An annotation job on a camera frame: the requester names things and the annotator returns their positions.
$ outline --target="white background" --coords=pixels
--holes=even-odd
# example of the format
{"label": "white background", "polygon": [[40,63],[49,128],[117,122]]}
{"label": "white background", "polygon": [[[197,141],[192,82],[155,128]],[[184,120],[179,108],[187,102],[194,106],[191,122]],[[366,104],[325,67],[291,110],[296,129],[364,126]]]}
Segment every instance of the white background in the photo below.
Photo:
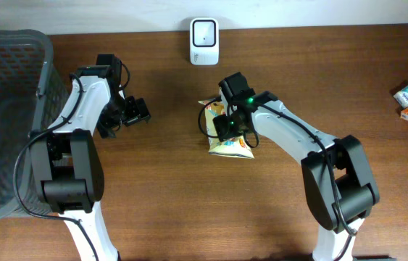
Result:
{"label": "white background", "polygon": [[408,0],[0,0],[0,29],[46,34],[188,30],[193,17],[220,29],[408,22]]}

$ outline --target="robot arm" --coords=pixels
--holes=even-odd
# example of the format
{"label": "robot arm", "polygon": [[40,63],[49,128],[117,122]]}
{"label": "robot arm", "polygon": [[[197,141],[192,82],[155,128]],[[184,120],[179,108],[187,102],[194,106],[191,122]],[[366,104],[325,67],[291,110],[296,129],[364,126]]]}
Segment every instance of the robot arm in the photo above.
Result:
{"label": "robot arm", "polygon": [[[354,237],[349,237],[339,221],[333,189],[337,189],[346,224],[358,231],[380,198],[360,142],[353,136],[338,139],[313,128],[289,112],[273,94],[255,94],[239,72],[220,82],[220,94],[231,113],[213,120],[219,140],[258,133],[274,141],[301,165],[307,204],[320,224],[313,259],[352,260]],[[324,146],[334,167],[346,169],[346,175],[335,180],[335,184],[331,183],[324,151],[317,141]]]}
{"label": "robot arm", "polygon": [[[82,86],[77,80],[72,82],[66,105],[49,127],[62,123],[76,108],[72,117],[67,124],[30,147],[38,198],[60,217],[79,220],[99,260],[106,261],[120,260],[120,256],[109,239],[102,217],[104,172],[93,142],[94,129],[98,129],[102,138],[115,137],[113,128],[151,117],[143,99],[124,97],[119,88],[121,66],[113,54],[100,54],[95,66],[79,68],[76,75]],[[95,260],[79,227],[65,223],[81,259]]]}

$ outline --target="table surface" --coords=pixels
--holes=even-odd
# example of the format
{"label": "table surface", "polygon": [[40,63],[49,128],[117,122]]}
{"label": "table surface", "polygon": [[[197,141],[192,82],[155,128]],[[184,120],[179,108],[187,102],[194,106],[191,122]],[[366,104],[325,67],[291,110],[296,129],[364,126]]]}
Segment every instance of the table surface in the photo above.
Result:
{"label": "table surface", "polygon": [[[188,32],[52,36],[68,73],[116,54],[130,69],[128,95],[143,97],[148,124],[95,144],[105,173],[102,212],[124,260],[250,260],[309,254],[317,223],[301,168],[267,138],[255,159],[208,155],[198,100],[241,71],[312,126],[364,145],[381,200],[354,255],[408,260],[408,122],[392,90],[408,80],[408,25],[223,30],[220,62],[189,62]],[[0,220],[0,260],[78,260],[65,227]]]}

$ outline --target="plastic basket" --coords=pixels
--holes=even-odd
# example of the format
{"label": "plastic basket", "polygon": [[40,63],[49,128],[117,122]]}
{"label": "plastic basket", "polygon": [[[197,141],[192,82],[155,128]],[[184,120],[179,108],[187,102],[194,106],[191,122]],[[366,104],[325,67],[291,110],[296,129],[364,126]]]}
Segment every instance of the plastic basket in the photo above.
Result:
{"label": "plastic basket", "polygon": [[[29,132],[47,128],[68,98],[52,59],[52,44],[43,33],[0,30],[0,218],[26,215],[13,194],[15,160]],[[18,175],[19,192],[28,208],[51,212],[36,196],[28,152]]]}

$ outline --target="yellow and white package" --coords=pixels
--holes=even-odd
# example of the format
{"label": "yellow and white package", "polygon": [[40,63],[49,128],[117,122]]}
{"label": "yellow and white package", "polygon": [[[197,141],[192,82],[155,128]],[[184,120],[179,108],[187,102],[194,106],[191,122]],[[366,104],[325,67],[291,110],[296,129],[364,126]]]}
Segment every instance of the yellow and white package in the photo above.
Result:
{"label": "yellow and white package", "polygon": [[[200,104],[207,104],[210,101],[199,101]],[[205,108],[205,124],[207,126],[207,133],[211,136],[216,136],[217,131],[213,125],[213,118],[216,116],[224,115],[225,107],[220,101],[216,101],[207,108]],[[209,154],[225,156],[225,157],[238,157],[244,159],[253,159],[254,155],[247,146],[243,139],[243,136],[230,138],[227,141],[220,142],[218,138],[209,138],[210,149]]]}

